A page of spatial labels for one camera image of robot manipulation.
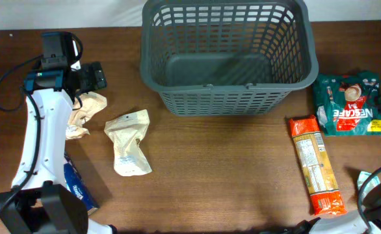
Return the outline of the green Nescafe coffee bag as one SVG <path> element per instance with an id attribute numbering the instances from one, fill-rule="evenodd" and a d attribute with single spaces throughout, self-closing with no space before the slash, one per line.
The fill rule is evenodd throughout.
<path id="1" fill-rule="evenodd" d="M 379 75 L 371 71 L 319 74 L 312 89 L 321 131 L 329 137 L 381 136 L 379 87 Z"/>

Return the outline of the orange spaghetti pasta pack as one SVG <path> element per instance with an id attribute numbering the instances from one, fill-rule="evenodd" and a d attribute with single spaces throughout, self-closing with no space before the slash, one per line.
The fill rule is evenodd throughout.
<path id="1" fill-rule="evenodd" d="M 314 214 L 345 214 L 345 203 L 316 117 L 291 118 L 289 127 Z"/>

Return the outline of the grey plastic laundry basket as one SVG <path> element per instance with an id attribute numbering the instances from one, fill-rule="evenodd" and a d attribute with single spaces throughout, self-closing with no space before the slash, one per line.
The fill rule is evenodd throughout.
<path id="1" fill-rule="evenodd" d="M 140 76 L 178 116 L 265 114 L 318 71 L 301 0 L 143 6 Z"/>

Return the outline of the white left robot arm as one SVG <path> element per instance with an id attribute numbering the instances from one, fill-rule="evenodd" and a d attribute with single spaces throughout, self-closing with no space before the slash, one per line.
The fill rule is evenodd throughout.
<path id="1" fill-rule="evenodd" d="M 86 205 L 66 188 L 66 128 L 82 94 L 107 86 L 99 62 L 74 65 L 83 44 L 73 33 L 45 32 L 42 54 L 20 87 L 27 126 L 20 164 L 8 192 L 0 192 L 0 222 L 10 233 L 116 233 L 88 216 Z"/>

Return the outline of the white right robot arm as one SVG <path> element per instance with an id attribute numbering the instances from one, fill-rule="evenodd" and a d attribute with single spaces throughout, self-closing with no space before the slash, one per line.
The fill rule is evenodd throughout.
<path id="1" fill-rule="evenodd" d="M 305 222 L 299 233 L 381 233 L 381 183 L 365 191 L 381 173 L 381 167 L 363 181 L 358 190 L 357 210 L 348 213 L 316 117 L 290 119 L 289 127 L 315 214 L 336 215 L 333 219 L 318 218 L 314 224 Z"/>

